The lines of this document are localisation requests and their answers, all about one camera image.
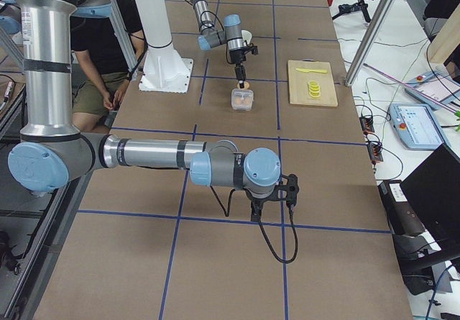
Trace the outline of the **brown egg from bowl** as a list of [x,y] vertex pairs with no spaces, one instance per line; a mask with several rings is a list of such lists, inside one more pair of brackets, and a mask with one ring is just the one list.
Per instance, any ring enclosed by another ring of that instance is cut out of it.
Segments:
[[237,85],[236,85],[236,88],[249,89],[249,83],[247,81],[238,82]]

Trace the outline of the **clear plastic egg box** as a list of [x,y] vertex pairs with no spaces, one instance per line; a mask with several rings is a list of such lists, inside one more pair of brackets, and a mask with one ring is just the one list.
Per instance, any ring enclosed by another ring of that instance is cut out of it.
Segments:
[[254,92],[250,89],[234,88],[231,92],[233,110],[250,111],[254,103]]

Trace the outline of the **white round bowl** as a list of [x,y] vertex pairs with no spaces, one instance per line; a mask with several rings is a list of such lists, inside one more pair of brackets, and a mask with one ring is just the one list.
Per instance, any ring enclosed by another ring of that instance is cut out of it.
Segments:
[[248,31],[248,30],[243,29],[241,31],[241,35],[242,35],[244,45],[249,46],[251,44],[251,40],[252,40],[252,33],[250,31]]

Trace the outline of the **bamboo cutting board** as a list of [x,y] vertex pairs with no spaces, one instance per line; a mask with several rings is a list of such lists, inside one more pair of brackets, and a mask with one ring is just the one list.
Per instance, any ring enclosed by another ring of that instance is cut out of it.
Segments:
[[289,60],[287,74],[290,104],[338,106],[330,63]]

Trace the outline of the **yellow plastic knife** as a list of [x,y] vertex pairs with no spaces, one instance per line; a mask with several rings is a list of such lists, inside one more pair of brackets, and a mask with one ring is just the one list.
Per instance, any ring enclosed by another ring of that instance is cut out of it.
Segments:
[[310,68],[296,68],[297,72],[301,73],[320,73],[326,74],[328,71],[326,69],[310,69]]

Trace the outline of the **lemon slice four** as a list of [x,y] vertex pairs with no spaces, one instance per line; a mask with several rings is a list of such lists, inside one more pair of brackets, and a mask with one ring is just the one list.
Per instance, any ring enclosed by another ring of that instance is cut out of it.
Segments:
[[315,93],[315,92],[311,92],[311,91],[310,91],[308,94],[309,94],[309,96],[310,96],[311,98],[313,98],[313,99],[319,99],[319,98],[321,97],[321,93],[320,93],[320,92],[316,92],[316,93]]

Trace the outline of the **seated person in black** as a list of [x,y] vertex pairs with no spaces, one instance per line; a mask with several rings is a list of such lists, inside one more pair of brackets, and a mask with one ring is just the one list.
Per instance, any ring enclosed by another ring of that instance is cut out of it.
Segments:
[[73,101],[73,124],[82,132],[104,133],[110,111],[119,108],[130,72],[108,18],[70,18],[71,50],[87,79]]

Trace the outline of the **black computer monitor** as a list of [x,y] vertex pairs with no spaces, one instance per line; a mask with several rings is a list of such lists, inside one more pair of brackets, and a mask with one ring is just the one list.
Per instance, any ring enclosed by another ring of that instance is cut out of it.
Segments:
[[450,291],[441,274],[459,266],[459,157],[437,147],[405,180],[384,180],[379,194],[390,224],[404,284],[413,295]]

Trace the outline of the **near blue teach pendant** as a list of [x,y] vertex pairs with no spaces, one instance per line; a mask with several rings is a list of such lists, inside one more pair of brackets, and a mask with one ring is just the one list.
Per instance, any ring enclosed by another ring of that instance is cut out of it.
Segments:
[[391,103],[389,112],[397,136],[408,149],[435,150],[450,145],[429,105]]

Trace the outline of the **blue teach pendant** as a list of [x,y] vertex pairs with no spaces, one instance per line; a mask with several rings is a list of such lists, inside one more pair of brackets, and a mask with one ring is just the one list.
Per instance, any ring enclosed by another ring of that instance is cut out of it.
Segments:
[[391,103],[389,112],[397,136],[408,149],[435,150],[450,145],[429,105]]
[[436,71],[422,73],[411,79],[407,84],[415,88],[405,88],[405,92],[413,98],[428,104],[433,110],[441,107],[433,102],[433,99],[442,104],[450,104],[454,100],[459,100],[459,84],[451,76],[444,76]]

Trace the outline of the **far blue teach pendant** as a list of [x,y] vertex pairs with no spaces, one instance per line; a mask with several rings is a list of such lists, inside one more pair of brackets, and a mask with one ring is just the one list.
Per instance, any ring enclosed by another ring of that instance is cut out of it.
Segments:
[[407,84],[415,88],[405,88],[405,92],[413,98],[428,104],[433,110],[441,107],[433,102],[433,99],[442,104],[450,104],[454,100],[459,100],[459,84],[451,76],[444,76],[436,71],[422,73],[411,79]]

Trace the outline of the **white pedestal column base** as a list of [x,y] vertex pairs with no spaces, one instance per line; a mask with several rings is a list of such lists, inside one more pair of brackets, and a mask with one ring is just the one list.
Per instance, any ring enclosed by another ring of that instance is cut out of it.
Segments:
[[174,48],[165,0],[135,1],[147,43],[139,89],[186,93],[193,60],[182,58]]

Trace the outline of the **aluminium frame post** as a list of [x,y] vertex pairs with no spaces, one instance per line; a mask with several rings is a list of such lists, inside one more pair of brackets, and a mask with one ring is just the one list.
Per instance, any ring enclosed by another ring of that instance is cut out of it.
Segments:
[[385,17],[392,7],[393,2],[394,0],[379,0],[374,16],[369,23],[367,31],[364,34],[344,79],[345,86],[350,87],[355,81],[360,68],[363,66],[364,61],[369,54],[375,39],[377,38],[378,32],[385,21]]

